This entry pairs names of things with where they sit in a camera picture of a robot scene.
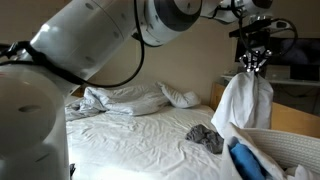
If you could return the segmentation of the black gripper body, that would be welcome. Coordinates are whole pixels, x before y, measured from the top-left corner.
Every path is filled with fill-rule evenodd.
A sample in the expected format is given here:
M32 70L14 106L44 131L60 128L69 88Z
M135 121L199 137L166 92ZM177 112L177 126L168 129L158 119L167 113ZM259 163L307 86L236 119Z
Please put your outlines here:
M236 37L244 47L244 53L237 60L247 72L259 72L267 60L285 55L290 47L284 50L271 48L271 35L290 30L290 22L286 19L260 19L243 26L240 20L239 28L229 33Z

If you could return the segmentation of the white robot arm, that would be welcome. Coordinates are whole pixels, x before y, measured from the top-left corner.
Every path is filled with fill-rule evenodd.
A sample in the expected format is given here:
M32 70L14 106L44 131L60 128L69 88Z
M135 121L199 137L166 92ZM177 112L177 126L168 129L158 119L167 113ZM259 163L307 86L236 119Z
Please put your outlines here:
M72 0L44 23L28 53L65 95L88 82L131 37L159 47L203 17L230 24L256 17L259 28L273 0Z

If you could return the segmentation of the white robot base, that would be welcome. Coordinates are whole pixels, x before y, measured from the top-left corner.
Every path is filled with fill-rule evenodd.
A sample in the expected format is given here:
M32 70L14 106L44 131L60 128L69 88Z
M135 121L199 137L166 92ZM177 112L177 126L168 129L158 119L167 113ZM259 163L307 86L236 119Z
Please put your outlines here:
M0 180L69 180L64 99L23 66L0 68Z

